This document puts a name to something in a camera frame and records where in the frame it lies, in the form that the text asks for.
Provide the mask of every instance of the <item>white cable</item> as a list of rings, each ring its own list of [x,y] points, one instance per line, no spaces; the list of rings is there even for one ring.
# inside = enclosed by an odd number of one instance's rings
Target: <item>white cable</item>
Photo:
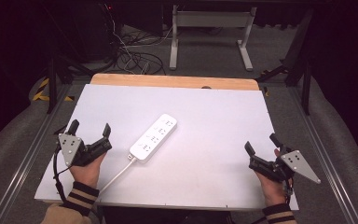
[[[120,173],[118,173],[115,177],[113,177],[113,179],[111,179],[109,181],[109,183],[107,183],[107,185],[105,185],[105,187],[103,187],[103,189],[100,190],[100,195],[119,177],[121,176],[134,162],[136,161],[136,158],[132,158],[132,160],[130,161],[130,163],[124,167],[123,170],[120,171]]]

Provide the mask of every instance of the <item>power outlet socket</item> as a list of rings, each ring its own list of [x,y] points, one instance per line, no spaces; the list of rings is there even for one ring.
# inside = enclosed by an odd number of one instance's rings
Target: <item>power outlet socket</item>
[[[176,119],[167,114],[161,115],[130,148],[129,159],[135,157],[139,162],[147,163],[176,126]]]

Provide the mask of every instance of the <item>white board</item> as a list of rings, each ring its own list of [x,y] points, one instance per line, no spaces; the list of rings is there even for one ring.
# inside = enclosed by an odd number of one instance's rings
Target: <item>white board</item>
[[[128,163],[132,144],[161,115],[178,120],[177,128],[146,164],[134,163],[98,199],[99,204],[167,208],[249,210],[264,208],[260,183],[248,168],[244,149],[250,141],[258,157],[275,161],[274,132],[261,91],[86,85],[71,117],[85,144],[112,128],[113,148],[106,155],[101,189]],[[62,154],[58,170],[65,167]],[[48,166],[35,198],[60,200]],[[69,172],[60,175],[65,193]],[[291,208],[298,209],[293,195]]]

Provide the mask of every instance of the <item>human hand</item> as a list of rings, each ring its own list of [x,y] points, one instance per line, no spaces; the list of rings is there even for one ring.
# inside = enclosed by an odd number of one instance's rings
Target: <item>human hand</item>
[[[96,189],[100,177],[101,163],[105,155],[106,152],[86,166],[72,166],[69,171],[75,181]]]
[[[277,148],[274,150],[275,155],[278,157],[280,152]],[[279,203],[286,203],[286,197],[283,190],[283,183],[278,183],[266,178],[264,175],[255,172],[261,183],[266,206],[272,206]]]

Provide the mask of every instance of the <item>metal stand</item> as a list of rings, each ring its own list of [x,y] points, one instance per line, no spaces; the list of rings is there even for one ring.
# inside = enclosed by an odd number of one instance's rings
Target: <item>metal stand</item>
[[[172,11],[172,45],[170,69],[175,70],[177,65],[177,54],[179,40],[177,28],[182,27],[245,27],[243,39],[238,40],[243,63],[247,71],[253,71],[252,63],[246,49],[252,24],[255,19],[256,7],[250,12],[204,12],[204,11],[177,11],[173,6]]]

